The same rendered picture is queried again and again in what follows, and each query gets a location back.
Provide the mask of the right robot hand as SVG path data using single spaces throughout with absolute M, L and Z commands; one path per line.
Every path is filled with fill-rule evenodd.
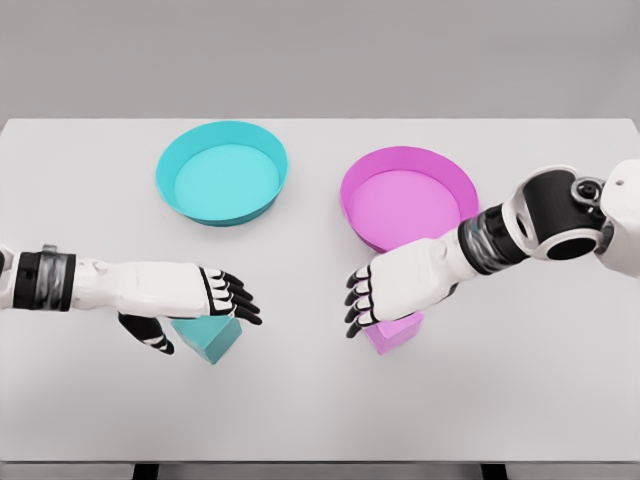
M 385 254 L 356 270 L 347 280 L 345 322 L 351 339 L 363 329 L 425 310 L 447 298 L 459 282 L 448 237 L 422 239 Z

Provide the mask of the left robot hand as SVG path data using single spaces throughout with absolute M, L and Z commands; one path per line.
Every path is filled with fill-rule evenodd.
M 260 325 L 260 309 L 244 283 L 219 269 L 191 263 L 142 262 L 127 272 L 115 302 L 118 321 L 140 343 L 174 353 L 159 319 L 229 316 Z

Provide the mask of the pink block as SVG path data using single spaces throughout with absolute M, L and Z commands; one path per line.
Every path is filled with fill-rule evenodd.
M 384 355 L 414 338 L 420 330 L 423 313 L 415 312 L 397 321 L 380 322 L 364 332 L 379 355 Z

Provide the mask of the cyan block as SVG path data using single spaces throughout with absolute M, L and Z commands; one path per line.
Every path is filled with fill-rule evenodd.
M 174 319 L 171 326 L 189 348 L 212 365 L 225 355 L 242 334 L 239 321 L 229 316 Z

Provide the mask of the pink plate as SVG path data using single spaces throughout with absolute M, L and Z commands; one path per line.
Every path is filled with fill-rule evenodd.
M 438 238 L 480 210 L 475 185 L 458 164 L 414 146 L 358 159 L 343 176 L 339 199 L 355 234 L 380 253 Z

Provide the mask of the cyan plate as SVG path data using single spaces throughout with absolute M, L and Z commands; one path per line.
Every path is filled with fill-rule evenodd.
M 177 213 L 203 225 L 230 227 L 266 212 L 282 191 L 289 155 L 269 130 L 215 121 L 174 139 L 159 157 L 156 188 Z

